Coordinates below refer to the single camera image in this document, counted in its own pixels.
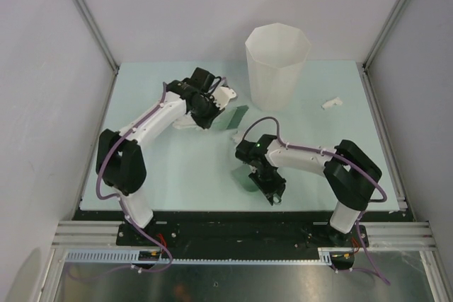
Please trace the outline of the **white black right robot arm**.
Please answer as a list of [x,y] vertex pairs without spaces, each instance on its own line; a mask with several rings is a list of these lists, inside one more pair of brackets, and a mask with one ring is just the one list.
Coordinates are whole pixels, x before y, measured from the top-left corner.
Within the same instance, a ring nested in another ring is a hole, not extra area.
[[278,136],[264,134],[257,141],[242,139],[235,157],[251,169],[248,177],[271,205],[281,202],[286,189],[279,168],[325,178],[337,199],[326,229],[334,246],[343,246],[352,238],[352,228],[368,208],[382,177],[381,169],[350,140],[342,140],[333,149],[314,149],[284,145]]

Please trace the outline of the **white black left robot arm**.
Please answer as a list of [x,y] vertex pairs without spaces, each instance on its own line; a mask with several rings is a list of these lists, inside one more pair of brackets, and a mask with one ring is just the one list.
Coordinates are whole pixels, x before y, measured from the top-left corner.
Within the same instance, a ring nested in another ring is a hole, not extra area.
[[116,198],[133,224],[132,237],[141,245],[155,240],[154,213],[141,193],[147,176],[144,147],[176,120],[190,115],[197,127],[208,129],[224,111],[214,96],[222,78],[200,67],[191,77],[163,83],[161,97],[127,126],[104,129],[98,138],[96,196]]

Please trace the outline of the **white plastic waste bin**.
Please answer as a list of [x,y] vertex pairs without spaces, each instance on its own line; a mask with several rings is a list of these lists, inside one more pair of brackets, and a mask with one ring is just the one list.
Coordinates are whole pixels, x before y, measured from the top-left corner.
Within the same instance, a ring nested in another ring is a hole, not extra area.
[[311,50],[302,30],[282,23],[254,28],[245,41],[251,100],[262,111],[284,109]]

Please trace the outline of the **green dustpan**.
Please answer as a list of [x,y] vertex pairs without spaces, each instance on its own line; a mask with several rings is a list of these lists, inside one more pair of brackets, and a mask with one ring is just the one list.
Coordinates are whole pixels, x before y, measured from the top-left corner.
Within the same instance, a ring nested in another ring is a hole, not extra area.
[[263,193],[258,189],[257,186],[254,185],[252,180],[248,177],[254,171],[255,168],[251,168],[249,165],[242,165],[232,170],[231,176],[243,190],[247,192],[260,192],[263,195]]

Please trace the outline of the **green hand brush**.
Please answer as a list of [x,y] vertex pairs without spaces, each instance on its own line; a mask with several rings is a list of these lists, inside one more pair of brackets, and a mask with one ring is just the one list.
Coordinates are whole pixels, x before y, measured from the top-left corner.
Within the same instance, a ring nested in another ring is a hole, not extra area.
[[221,130],[236,129],[248,112],[249,106],[240,105],[226,109],[220,116],[219,128]]

